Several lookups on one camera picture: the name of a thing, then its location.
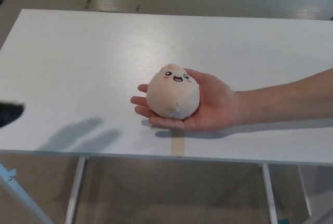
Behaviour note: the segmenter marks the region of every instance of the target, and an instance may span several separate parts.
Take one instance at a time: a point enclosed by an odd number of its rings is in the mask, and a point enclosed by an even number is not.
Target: floor
[[[331,0],[5,0],[0,7],[0,47],[22,8],[230,17],[329,20]],[[78,159],[0,155],[8,169],[55,223],[63,223]],[[302,223],[299,178],[292,166],[271,166],[280,219]],[[287,180],[292,183],[284,187]],[[0,188],[0,223],[35,224]],[[255,164],[91,158],[76,215],[78,224],[267,224],[264,184]]]

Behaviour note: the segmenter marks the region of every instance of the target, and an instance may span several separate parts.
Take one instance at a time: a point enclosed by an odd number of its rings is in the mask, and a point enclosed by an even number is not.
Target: tape strip
[[[171,155],[173,156],[184,156],[185,155],[185,137],[183,130],[172,130],[171,131]]]

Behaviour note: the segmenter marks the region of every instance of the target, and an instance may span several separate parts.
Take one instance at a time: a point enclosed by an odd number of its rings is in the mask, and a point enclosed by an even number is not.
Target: table top
[[[130,103],[162,66],[248,90],[331,68],[332,43],[330,21],[25,9],[0,51],[0,96],[26,110],[0,130],[0,151],[175,158],[171,132]],[[184,159],[333,164],[332,119],[186,133],[184,142]]]

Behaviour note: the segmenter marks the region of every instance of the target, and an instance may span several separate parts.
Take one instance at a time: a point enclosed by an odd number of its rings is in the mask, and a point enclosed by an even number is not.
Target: plush toy mouth
[[[181,82],[181,81],[183,81],[183,78],[182,77],[173,76],[173,80],[175,80],[176,82]]]

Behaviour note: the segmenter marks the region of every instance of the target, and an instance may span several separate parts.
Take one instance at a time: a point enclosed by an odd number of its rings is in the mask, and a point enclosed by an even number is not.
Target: round plush
[[[159,116],[184,119],[199,107],[199,84],[179,65],[168,64],[152,78],[146,97],[148,107]]]

